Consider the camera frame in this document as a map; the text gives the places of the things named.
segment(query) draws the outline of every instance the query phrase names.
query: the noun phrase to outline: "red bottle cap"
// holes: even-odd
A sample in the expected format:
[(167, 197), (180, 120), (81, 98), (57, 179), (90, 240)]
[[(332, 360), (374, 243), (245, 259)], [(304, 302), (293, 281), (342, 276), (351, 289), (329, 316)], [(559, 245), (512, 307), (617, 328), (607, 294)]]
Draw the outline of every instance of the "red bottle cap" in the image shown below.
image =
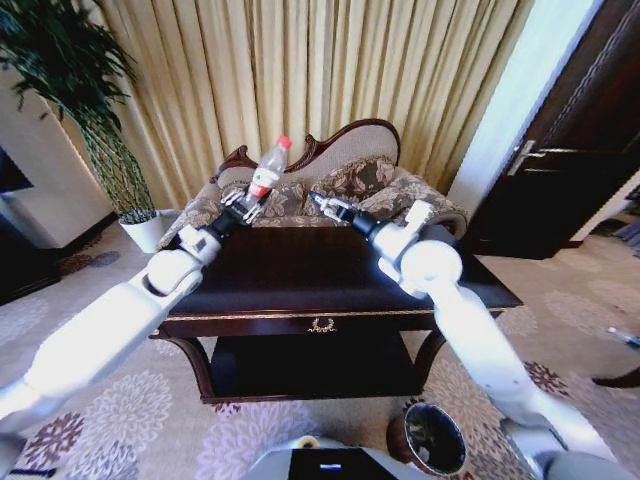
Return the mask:
[(282, 145), (284, 148), (286, 148), (287, 150), (289, 150), (291, 148), (291, 140), (289, 139), (289, 137), (287, 137), (286, 135), (282, 135), (279, 139), (278, 139), (278, 143), (280, 145)]

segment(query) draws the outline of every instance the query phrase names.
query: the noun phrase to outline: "table leg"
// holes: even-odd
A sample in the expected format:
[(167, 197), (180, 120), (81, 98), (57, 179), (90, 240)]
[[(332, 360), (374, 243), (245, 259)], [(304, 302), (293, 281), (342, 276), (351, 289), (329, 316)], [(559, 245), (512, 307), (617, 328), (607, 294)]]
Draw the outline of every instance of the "table leg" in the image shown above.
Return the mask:
[(442, 345), (446, 342), (445, 338), (440, 333), (440, 330), (434, 328), (429, 332), (427, 338), (424, 339), (418, 354), (416, 355), (416, 371), (418, 372), (418, 380), (420, 385), (424, 388), (424, 384), (427, 383), (429, 378), (429, 372), (431, 371), (431, 365), (436, 358), (436, 355), (440, 351)]
[(200, 400), (202, 403), (213, 403), (216, 398), (213, 392), (213, 378), (211, 377), (211, 368), (207, 352), (205, 352), (202, 343), (197, 338), (165, 338), (168, 342), (178, 346), (180, 350), (189, 359), (193, 373), (196, 376), (198, 389), (200, 390)]
[(594, 378), (593, 383), (610, 388), (640, 387), (640, 367), (616, 378)]

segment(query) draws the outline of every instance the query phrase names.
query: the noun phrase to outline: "green leaves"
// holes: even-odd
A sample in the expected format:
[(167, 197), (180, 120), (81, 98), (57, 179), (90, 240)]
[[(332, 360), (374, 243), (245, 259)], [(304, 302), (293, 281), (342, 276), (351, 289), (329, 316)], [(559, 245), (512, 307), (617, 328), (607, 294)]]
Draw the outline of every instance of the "green leaves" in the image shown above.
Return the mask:
[(89, 20), (89, 10), (71, 0), (0, 0), (0, 63), (22, 74), (13, 87), (19, 98), (35, 90), (81, 127), (101, 118), (120, 129), (112, 107), (126, 94), (113, 78), (133, 79), (131, 62), (113, 35)]

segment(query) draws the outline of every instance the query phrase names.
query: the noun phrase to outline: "trash can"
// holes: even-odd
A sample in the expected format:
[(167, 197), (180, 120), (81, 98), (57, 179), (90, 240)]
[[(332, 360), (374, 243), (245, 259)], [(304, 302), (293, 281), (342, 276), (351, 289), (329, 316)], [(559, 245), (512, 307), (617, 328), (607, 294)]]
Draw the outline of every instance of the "trash can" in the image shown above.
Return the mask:
[(412, 405), (389, 424), (387, 448), (399, 462), (413, 462), (430, 475), (458, 473), (467, 456), (458, 425), (444, 410), (428, 403)]

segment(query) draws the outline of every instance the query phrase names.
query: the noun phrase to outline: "plastic bottle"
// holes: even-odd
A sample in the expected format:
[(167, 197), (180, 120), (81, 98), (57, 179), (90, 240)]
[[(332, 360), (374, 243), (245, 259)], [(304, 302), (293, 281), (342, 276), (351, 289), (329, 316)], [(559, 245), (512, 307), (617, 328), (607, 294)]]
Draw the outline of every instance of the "plastic bottle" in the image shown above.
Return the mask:
[(269, 190), (276, 186), (287, 166), (290, 148), (291, 140), (283, 135), (278, 139), (278, 143), (262, 156), (244, 199), (247, 210), (251, 209)]

